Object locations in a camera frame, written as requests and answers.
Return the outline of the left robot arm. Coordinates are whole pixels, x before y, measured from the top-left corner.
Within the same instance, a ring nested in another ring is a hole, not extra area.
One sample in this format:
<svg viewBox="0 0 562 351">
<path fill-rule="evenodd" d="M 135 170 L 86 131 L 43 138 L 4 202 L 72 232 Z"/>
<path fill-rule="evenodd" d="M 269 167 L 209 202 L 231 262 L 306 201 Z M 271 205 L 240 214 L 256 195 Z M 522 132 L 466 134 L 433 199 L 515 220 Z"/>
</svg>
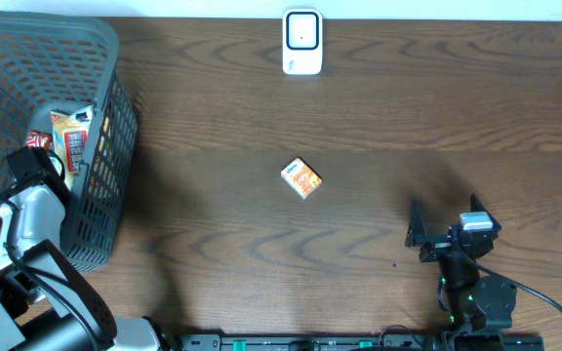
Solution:
<svg viewBox="0 0 562 351">
<path fill-rule="evenodd" d="M 52 151 L 8 155 L 0 193 L 0 350 L 165 350 L 146 318 L 116 318 L 60 251 L 70 192 Z"/>
</svg>

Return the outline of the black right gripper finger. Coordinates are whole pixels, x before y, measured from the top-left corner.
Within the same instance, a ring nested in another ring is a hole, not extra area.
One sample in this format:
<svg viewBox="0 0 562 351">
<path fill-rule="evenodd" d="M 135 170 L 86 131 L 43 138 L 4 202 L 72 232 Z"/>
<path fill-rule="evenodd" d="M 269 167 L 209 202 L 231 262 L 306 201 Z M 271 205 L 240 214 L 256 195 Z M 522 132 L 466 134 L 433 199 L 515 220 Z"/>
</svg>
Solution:
<svg viewBox="0 0 562 351">
<path fill-rule="evenodd" d="M 413 199 L 411 202 L 410 221 L 405 239 L 407 248 L 420 247 L 426 242 L 427 234 L 422 220 L 420 203 Z"/>
<path fill-rule="evenodd" d="M 491 215 L 491 213 L 486 209 L 486 207 L 482 204 L 481 200 L 479 199 L 479 197 L 472 193 L 470 195 L 470 209 L 472 212 L 486 212 L 489 214 L 491 220 L 494 223 L 494 227 L 491 229 L 493 231 L 501 231 L 502 230 L 502 226 L 498 223 L 498 221 Z"/>
</svg>

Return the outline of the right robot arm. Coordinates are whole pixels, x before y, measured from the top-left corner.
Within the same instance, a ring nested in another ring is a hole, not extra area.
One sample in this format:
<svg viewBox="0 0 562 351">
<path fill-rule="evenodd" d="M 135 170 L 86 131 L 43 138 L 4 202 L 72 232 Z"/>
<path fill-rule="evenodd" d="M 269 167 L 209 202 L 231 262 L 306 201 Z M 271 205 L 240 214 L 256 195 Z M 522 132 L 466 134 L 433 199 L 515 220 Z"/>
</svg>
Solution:
<svg viewBox="0 0 562 351">
<path fill-rule="evenodd" d="M 512 327 L 516 288 L 504 278 L 480 275 L 476 260 L 494 248 L 502 230 L 476 195 L 470 211 L 441 235 L 430 235 L 422 219 L 420 203 L 411 203 L 405 246 L 418 248 L 420 262 L 437 262 L 441 278 L 438 295 L 452 325 L 427 339 L 426 349 L 502 350 L 502 332 Z"/>
</svg>

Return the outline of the orange white snack bag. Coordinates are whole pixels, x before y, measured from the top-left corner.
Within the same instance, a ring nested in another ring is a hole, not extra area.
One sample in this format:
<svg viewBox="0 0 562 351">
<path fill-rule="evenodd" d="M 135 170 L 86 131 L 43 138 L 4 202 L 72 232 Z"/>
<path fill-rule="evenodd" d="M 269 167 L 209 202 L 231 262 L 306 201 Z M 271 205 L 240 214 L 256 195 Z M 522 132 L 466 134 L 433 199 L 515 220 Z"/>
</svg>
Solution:
<svg viewBox="0 0 562 351">
<path fill-rule="evenodd" d="M 69 115 L 52 110 L 54 151 L 63 162 L 64 183 L 71 189 L 79 175 L 88 133 L 94 118 L 93 106 L 83 107 Z"/>
</svg>

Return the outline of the red TOP biscuit pack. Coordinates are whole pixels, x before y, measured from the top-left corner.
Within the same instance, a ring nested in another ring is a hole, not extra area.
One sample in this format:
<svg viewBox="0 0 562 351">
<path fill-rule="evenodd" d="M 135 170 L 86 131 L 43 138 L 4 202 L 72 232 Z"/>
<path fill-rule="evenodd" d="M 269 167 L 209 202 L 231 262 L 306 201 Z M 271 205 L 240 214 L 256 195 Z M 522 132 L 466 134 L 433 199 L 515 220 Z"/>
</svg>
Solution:
<svg viewBox="0 0 562 351">
<path fill-rule="evenodd" d="M 53 142 L 53 135 L 36 130 L 31 130 L 27 133 L 25 145 L 32 148 L 42 148 L 49 150 Z"/>
</svg>

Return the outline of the orange Kleenex tissue pack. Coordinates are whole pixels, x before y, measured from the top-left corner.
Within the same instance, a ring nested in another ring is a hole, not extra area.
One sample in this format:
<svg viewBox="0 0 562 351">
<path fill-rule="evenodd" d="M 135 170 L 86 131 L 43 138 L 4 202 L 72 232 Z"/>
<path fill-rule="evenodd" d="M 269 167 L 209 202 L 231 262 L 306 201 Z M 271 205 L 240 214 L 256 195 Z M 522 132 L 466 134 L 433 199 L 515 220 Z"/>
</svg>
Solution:
<svg viewBox="0 0 562 351">
<path fill-rule="evenodd" d="M 323 182 L 323 179 L 301 157 L 291 161 L 281 172 L 281 178 L 305 200 Z"/>
</svg>

